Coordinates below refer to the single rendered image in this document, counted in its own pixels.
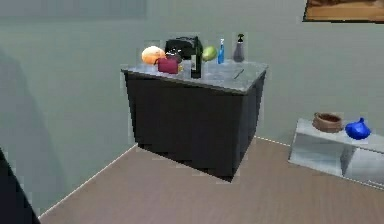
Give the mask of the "black cabinet with grey top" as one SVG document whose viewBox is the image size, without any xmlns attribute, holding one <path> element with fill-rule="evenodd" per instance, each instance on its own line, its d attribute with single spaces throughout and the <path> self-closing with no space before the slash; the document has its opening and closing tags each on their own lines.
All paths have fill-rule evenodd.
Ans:
<svg viewBox="0 0 384 224">
<path fill-rule="evenodd" d="M 134 140 L 139 147 L 230 182 L 256 134 L 268 65 L 227 59 L 191 63 L 177 74 L 140 63 L 124 74 Z"/>
</svg>

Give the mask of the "dark green wine bottle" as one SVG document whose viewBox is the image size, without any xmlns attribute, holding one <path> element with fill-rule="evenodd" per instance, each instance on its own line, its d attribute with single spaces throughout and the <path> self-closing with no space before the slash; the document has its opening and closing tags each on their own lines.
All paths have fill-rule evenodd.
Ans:
<svg viewBox="0 0 384 224">
<path fill-rule="evenodd" d="M 194 37 L 194 52 L 191 54 L 191 77 L 199 79 L 201 77 L 202 46 L 199 38 Z"/>
</svg>

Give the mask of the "dark red box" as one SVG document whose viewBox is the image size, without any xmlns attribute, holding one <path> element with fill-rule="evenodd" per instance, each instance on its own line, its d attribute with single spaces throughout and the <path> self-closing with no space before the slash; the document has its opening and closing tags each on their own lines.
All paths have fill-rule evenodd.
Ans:
<svg viewBox="0 0 384 224">
<path fill-rule="evenodd" d="M 175 59 L 160 58 L 157 62 L 158 71 L 168 74 L 178 73 L 178 63 Z"/>
</svg>

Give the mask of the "green apple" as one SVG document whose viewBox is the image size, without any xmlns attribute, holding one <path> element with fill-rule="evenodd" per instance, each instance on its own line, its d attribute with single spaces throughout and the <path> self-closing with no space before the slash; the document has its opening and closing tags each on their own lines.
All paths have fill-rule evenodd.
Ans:
<svg viewBox="0 0 384 224">
<path fill-rule="evenodd" d="M 202 53 L 202 59 L 204 61 L 211 61 L 217 57 L 217 50 L 214 46 L 207 46 Z"/>
</svg>

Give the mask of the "blue spray bottle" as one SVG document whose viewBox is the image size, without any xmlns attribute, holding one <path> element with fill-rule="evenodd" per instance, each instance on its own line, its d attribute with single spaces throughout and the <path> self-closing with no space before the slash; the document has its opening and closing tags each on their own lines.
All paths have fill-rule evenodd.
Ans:
<svg viewBox="0 0 384 224">
<path fill-rule="evenodd" d="M 220 49 L 219 49 L 218 58 L 217 58 L 218 64 L 224 63 L 224 55 L 225 55 L 224 40 L 225 40 L 224 38 L 220 39 Z"/>
</svg>

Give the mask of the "black toaster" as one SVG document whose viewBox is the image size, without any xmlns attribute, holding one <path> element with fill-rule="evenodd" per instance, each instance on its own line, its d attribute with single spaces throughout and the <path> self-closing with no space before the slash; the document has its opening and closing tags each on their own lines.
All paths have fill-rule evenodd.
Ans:
<svg viewBox="0 0 384 224">
<path fill-rule="evenodd" d="M 197 49 L 202 50 L 202 44 L 197 36 L 177 37 L 167 40 L 165 44 L 166 53 L 177 52 L 183 60 L 190 60 Z"/>
</svg>

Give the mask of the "orange round fruit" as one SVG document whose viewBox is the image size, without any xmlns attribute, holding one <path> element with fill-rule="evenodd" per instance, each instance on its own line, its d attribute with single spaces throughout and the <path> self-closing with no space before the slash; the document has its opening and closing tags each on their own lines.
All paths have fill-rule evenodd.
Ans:
<svg viewBox="0 0 384 224">
<path fill-rule="evenodd" d="M 165 58 L 165 52 L 157 46 L 149 46 L 141 53 L 141 59 L 144 63 L 153 65 L 157 59 Z"/>
</svg>

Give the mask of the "grey soap dispenser bottle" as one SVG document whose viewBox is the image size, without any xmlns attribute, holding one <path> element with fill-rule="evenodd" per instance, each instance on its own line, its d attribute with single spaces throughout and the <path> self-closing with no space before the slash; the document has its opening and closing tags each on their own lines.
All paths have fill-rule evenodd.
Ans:
<svg viewBox="0 0 384 224">
<path fill-rule="evenodd" d="M 235 47 L 235 50 L 233 53 L 233 60 L 235 62 L 240 63 L 240 62 L 243 62 L 245 59 L 244 49 L 243 49 L 243 43 L 244 43 L 243 37 L 244 37 L 244 35 L 242 33 L 240 33 L 237 35 L 237 37 L 238 37 L 238 40 L 237 40 L 236 47 Z"/>
</svg>

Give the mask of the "brown bowl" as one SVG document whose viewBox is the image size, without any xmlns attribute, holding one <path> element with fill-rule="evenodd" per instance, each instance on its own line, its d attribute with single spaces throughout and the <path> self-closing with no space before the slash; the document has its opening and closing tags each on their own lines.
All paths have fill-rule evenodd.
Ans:
<svg viewBox="0 0 384 224">
<path fill-rule="evenodd" d="M 315 112 L 312 126 L 325 133 L 337 133 L 343 129 L 342 118 L 332 114 Z"/>
</svg>

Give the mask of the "low grey shelf unit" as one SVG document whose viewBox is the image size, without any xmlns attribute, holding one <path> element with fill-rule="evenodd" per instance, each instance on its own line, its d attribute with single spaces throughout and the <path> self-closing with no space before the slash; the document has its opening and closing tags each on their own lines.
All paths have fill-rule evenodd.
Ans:
<svg viewBox="0 0 384 224">
<path fill-rule="evenodd" d="M 324 133 L 300 118 L 288 161 L 384 190 L 384 137 L 351 139 L 345 131 Z"/>
</svg>

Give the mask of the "framed brown wall picture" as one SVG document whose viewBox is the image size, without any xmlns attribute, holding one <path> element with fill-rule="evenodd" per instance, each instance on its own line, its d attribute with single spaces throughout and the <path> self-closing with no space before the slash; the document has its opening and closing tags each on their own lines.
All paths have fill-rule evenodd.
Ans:
<svg viewBox="0 0 384 224">
<path fill-rule="evenodd" d="M 307 0 L 305 22 L 384 22 L 384 0 Z"/>
</svg>

